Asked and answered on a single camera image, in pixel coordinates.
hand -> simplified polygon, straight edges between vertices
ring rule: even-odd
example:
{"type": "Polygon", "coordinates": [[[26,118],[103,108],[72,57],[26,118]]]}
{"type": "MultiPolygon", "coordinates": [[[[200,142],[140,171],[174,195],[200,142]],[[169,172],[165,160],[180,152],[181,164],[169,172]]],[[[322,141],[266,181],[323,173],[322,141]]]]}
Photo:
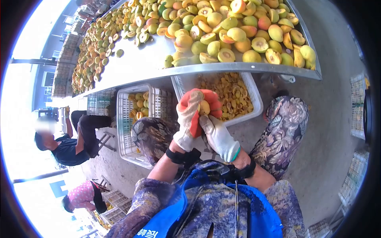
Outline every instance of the hand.
{"type": "Polygon", "coordinates": [[[69,113],[70,113],[70,107],[66,106],[66,108],[65,108],[65,118],[69,118],[69,113]]]}
{"type": "Polygon", "coordinates": [[[102,14],[106,9],[107,9],[108,5],[106,4],[103,4],[97,11],[97,13],[99,14],[102,14]]]}
{"type": "Polygon", "coordinates": [[[238,141],[230,135],[224,123],[212,115],[201,116],[200,126],[205,131],[208,143],[212,149],[226,162],[232,162],[240,151],[238,141]]]}
{"type": "Polygon", "coordinates": [[[173,135],[173,140],[187,152],[193,149],[194,138],[201,135],[198,107],[202,100],[209,103],[211,115],[215,117],[222,115],[221,103],[218,101],[218,95],[215,92],[195,88],[181,98],[176,106],[180,129],[173,135]]]}

black wrist band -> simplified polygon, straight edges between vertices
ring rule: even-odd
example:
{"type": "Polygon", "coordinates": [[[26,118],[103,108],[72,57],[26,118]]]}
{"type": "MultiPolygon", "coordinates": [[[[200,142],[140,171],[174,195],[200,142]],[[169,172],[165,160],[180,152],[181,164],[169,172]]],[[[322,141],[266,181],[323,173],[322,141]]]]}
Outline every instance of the black wrist band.
{"type": "Polygon", "coordinates": [[[235,169],[235,172],[239,177],[243,179],[247,179],[254,175],[255,166],[256,166],[255,161],[251,159],[249,165],[246,165],[242,169],[235,169]]]}
{"type": "Polygon", "coordinates": [[[165,152],[165,154],[168,156],[168,158],[171,159],[171,161],[178,165],[184,165],[185,168],[189,168],[193,165],[193,163],[200,158],[201,152],[198,151],[196,148],[193,148],[191,152],[173,152],[169,148],[165,152]]]}

forearm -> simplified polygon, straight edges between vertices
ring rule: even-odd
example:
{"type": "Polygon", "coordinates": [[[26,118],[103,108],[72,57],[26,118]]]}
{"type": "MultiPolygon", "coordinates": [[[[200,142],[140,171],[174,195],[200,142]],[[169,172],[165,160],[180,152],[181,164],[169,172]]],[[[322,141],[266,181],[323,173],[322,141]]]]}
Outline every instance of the forearm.
{"type": "MultiPolygon", "coordinates": [[[[185,153],[185,150],[179,147],[173,140],[169,145],[169,149],[173,152],[185,153]]],[[[179,165],[173,163],[171,159],[164,154],[149,173],[147,178],[172,183],[178,169],[179,165]]]]}
{"type": "Polygon", "coordinates": [[[69,135],[70,138],[72,138],[73,137],[73,128],[71,126],[70,119],[66,118],[65,123],[66,123],[66,128],[67,128],[67,134],[69,135]]]}
{"type": "Polygon", "coordinates": [[[83,151],[85,147],[85,141],[83,140],[81,128],[79,127],[79,124],[78,124],[77,130],[78,130],[78,138],[77,138],[77,145],[75,146],[76,155],[80,153],[81,151],[83,151]]]}
{"type": "MultiPolygon", "coordinates": [[[[249,155],[241,148],[241,151],[239,152],[236,160],[234,160],[232,164],[237,169],[242,169],[246,165],[249,165],[250,161],[251,159],[249,155]]],[[[258,188],[258,190],[261,192],[266,191],[266,189],[271,187],[271,185],[273,185],[276,182],[274,176],[272,176],[269,172],[264,170],[258,164],[255,166],[254,175],[249,178],[246,178],[245,181],[247,185],[258,188]]]]}

stainless steel table edge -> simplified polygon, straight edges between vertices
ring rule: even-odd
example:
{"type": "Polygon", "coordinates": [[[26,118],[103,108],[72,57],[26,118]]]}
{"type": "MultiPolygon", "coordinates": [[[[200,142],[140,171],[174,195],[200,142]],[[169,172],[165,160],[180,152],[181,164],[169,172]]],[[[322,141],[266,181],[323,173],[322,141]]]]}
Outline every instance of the stainless steel table edge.
{"type": "Polygon", "coordinates": [[[299,19],[299,24],[300,24],[300,27],[302,29],[301,33],[303,34],[304,38],[306,39],[307,44],[316,53],[316,69],[315,69],[315,71],[319,75],[319,78],[317,78],[317,79],[318,80],[322,80],[322,72],[321,72],[321,69],[320,69],[319,59],[317,57],[317,52],[316,52],[316,49],[315,49],[315,45],[312,42],[312,38],[311,38],[311,35],[310,35],[310,33],[309,33],[308,29],[307,29],[307,26],[304,23],[304,20],[302,19],[302,16],[300,15],[299,11],[295,7],[294,3],[291,0],[284,0],[284,3],[288,5],[288,7],[290,8],[291,12],[293,12],[296,15],[296,17],[299,19]]]}
{"type": "Polygon", "coordinates": [[[99,83],[96,84],[96,87],[92,90],[84,92],[80,95],[74,97],[74,99],[78,99],[84,96],[87,96],[91,93],[96,93],[98,91],[102,91],[104,89],[123,86],[127,84],[131,84],[138,81],[146,81],[151,79],[159,79],[170,77],[174,75],[182,75],[182,74],[194,74],[194,73],[213,73],[213,72],[250,72],[250,73],[279,73],[279,74],[287,74],[294,75],[300,77],[307,77],[312,79],[320,80],[319,74],[316,71],[290,67],[286,65],[275,65],[275,64],[267,64],[267,63],[245,63],[245,62],[234,62],[234,63],[212,63],[212,64],[194,64],[187,65],[182,67],[172,67],[169,69],[160,69],[160,70],[147,70],[145,73],[135,74],[133,78],[134,80],[128,81],[123,80],[122,77],[117,81],[110,81],[111,83],[101,83],[106,78],[103,78],[99,83]]]}

